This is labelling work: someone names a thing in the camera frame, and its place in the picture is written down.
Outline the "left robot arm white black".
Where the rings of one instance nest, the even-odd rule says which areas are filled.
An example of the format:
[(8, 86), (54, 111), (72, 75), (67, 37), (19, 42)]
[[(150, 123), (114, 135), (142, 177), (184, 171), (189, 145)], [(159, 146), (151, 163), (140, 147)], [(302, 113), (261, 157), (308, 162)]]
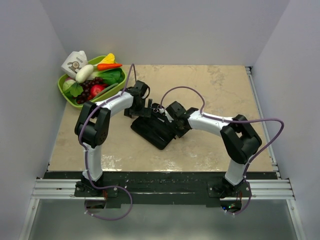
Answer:
[(116, 95), (97, 102), (83, 105), (74, 132), (84, 150), (84, 166), (81, 180), (76, 183), (76, 190), (91, 196), (99, 196), (106, 188), (101, 164), (102, 144), (109, 133), (110, 119), (123, 112), (126, 117), (151, 116), (152, 100), (147, 99), (150, 87), (137, 81), (134, 86), (123, 89)]

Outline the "silver thinning scissors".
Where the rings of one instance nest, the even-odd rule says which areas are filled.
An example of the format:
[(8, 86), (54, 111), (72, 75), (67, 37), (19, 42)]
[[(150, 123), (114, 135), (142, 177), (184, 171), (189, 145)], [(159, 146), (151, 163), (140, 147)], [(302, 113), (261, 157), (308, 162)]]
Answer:
[(158, 108), (153, 108), (152, 109), (152, 115), (156, 118), (156, 119), (158, 119), (158, 120), (160, 120), (161, 122), (165, 122), (165, 119), (164, 119), (164, 115), (160, 112), (160, 110), (158, 109)]

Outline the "black zip tool case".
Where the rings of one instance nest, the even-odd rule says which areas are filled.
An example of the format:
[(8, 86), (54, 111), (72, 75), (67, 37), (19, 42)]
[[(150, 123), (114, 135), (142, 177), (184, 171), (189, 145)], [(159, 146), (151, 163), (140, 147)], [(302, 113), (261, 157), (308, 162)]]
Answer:
[(160, 109), (160, 105), (153, 103), (150, 118), (138, 117), (132, 122), (130, 127), (154, 147), (163, 150), (173, 139), (176, 139), (176, 135), (169, 127), (167, 120), (161, 122), (152, 115), (154, 108)]

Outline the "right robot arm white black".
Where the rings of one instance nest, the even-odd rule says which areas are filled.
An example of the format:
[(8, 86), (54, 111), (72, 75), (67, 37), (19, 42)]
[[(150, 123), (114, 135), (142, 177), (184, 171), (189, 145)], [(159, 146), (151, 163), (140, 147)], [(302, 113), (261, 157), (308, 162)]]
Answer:
[(241, 190), (244, 182), (245, 169), (249, 159), (257, 153), (262, 140), (247, 121), (245, 116), (222, 117), (205, 114), (201, 110), (191, 107), (186, 110), (179, 102), (174, 101), (160, 113), (177, 137), (182, 137), (189, 130), (201, 130), (222, 138), (230, 163), (222, 180), (212, 189), (222, 198), (233, 197)]

